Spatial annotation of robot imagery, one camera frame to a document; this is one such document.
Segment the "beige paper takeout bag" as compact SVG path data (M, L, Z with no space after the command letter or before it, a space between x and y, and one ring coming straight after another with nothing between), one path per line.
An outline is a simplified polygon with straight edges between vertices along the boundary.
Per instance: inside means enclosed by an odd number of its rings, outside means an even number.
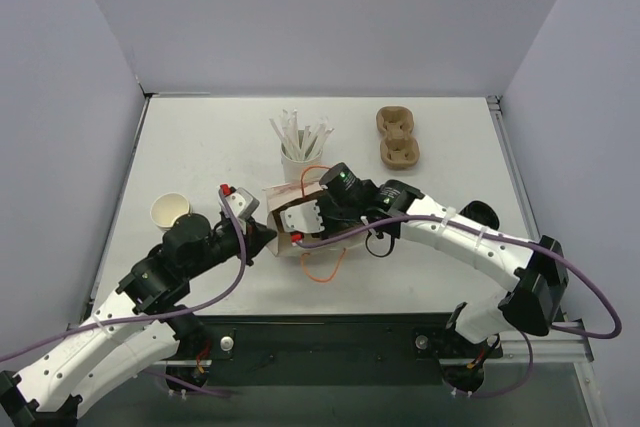
M296 260L302 272L320 284L331 282L347 252L362 247L365 241L365 235L360 233L329 246L318 245L322 240L352 229L320 212L325 192L319 185L319 178L328 170L325 165L311 164L294 175L290 182L265 190L267 226L276 232L276 238L267 248L276 258ZM334 259L336 263L329 275L320 277L309 270L308 261L323 258Z

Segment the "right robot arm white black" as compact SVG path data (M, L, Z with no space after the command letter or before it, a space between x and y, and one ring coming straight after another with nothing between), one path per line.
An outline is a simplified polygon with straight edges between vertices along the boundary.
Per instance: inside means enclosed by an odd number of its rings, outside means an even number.
M552 238L509 237L446 208L419 189L390 180L376 186L358 178L323 178L319 185L340 210L365 218L378 231L442 252L493 280L499 290L459 304L443 331L446 348L464 355L492 335L517 330L544 337L568 285L561 249Z

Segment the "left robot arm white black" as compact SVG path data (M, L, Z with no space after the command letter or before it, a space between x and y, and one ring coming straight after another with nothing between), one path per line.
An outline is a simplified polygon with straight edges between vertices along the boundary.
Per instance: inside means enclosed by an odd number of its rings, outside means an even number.
M116 386L175 354L195 356L205 327L181 301L190 283L233 257L251 265L276 233L253 218L217 224L186 214L83 324L17 372L1 374L1 406L16 426L74 426Z

